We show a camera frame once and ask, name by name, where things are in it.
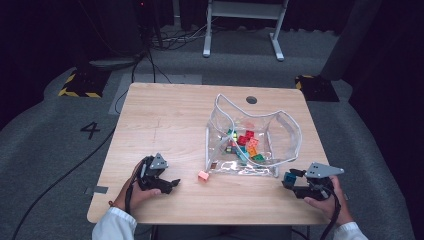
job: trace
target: transparent container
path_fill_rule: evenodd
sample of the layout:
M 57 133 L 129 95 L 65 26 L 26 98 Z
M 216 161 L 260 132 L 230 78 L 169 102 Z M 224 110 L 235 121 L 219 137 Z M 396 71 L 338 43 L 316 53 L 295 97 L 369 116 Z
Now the transparent container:
M 283 110 L 250 115 L 219 94 L 206 128 L 206 172 L 278 177 L 301 143 L 299 125 Z

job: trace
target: number 4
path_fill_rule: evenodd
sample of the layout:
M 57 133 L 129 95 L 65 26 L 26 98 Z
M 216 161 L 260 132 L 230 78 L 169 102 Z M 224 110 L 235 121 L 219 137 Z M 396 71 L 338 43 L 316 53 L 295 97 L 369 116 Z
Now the number 4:
M 100 129 L 96 129 L 96 127 L 97 127 L 97 123 L 96 122 L 92 122 L 92 123 L 88 124 L 87 126 L 81 128 L 80 131 L 81 132 L 90 132 L 90 136 L 88 137 L 88 139 L 91 140 L 91 138 L 93 137 L 94 132 L 100 132 Z

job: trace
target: white metal frame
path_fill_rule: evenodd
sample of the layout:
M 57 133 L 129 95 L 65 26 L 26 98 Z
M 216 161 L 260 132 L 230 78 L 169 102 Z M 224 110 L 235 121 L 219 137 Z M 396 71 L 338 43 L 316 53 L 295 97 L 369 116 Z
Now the white metal frame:
M 283 52 L 278 43 L 278 35 L 286 13 L 289 0 L 283 0 L 282 4 L 262 4 L 262 3 L 242 3 L 242 2 L 220 2 L 209 0 L 207 28 L 205 36 L 205 45 L 203 48 L 203 56 L 211 55 L 212 42 L 212 16 L 220 17 L 240 17 L 240 18 L 257 18 L 277 20 L 275 32 L 270 33 L 272 46 L 274 47 L 275 55 L 278 61 L 284 60 Z

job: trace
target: hand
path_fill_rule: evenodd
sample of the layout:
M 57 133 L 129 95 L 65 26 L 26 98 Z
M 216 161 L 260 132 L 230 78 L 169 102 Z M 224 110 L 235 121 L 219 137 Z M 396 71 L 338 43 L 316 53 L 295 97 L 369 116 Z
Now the hand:
M 354 220 L 353 217 L 350 215 L 349 209 L 347 207 L 347 202 L 344 197 L 343 190 L 340 187 L 339 179 L 336 176 L 330 176 L 330 179 L 333 182 L 334 193 L 337 195 L 337 198 L 339 199 L 341 205 L 339 217 L 337 218 L 336 224 L 340 226 L 345 223 L 353 222 Z M 320 209 L 324 213 L 324 215 L 331 220 L 331 217 L 334 213 L 335 205 L 333 195 L 323 201 L 318 201 L 310 197 L 305 197 L 304 200 L 312 207 Z
M 150 189 L 147 191 L 143 191 L 140 189 L 140 186 L 138 185 L 137 181 L 131 183 L 133 176 L 136 174 L 136 171 L 141 163 L 142 161 L 139 162 L 137 166 L 135 166 L 131 177 L 125 182 L 124 186 L 121 189 L 121 192 L 119 193 L 118 197 L 115 199 L 115 202 L 113 203 L 114 207 L 117 207 L 121 209 L 122 211 L 125 211 L 125 195 L 130 184 L 133 185 L 133 192 L 132 192 L 132 197 L 130 201 L 130 209 L 137 208 L 138 206 L 141 205 L 141 203 L 144 200 L 147 200 L 151 197 L 161 194 L 160 189 Z

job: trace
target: black curtain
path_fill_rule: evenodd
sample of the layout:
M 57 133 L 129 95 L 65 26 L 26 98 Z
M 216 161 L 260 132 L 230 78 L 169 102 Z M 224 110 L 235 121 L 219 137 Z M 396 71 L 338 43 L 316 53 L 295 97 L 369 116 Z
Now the black curtain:
M 90 60 L 108 56 L 77 1 L 61 1 L 78 29 Z M 96 19 L 93 1 L 81 1 Z M 74 67 L 47 11 L 49 1 L 7 0 L 0 7 L 0 130 L 21 112 L 41 102 L 52 79 Z
M 423 12 L 423 2 L 384 0 L 343 76 L 405 197 L 417 239 L 424 214 Z
M 282 29 L 307 31 L 334 31 L 340 34 L 347 22 L 355 0 L 291 0 L 288 3 Z M 233 0 L 230 2 L 279 4 L 282 0 Z M 206 24 L 208 0 L 180 0 L 181 26 L 190 30 L 192 25 Z M 262 19 L 219 18 L 214 24 L 229 29 L 244 26 L 248 29 L 275 27 L 276 22 Z

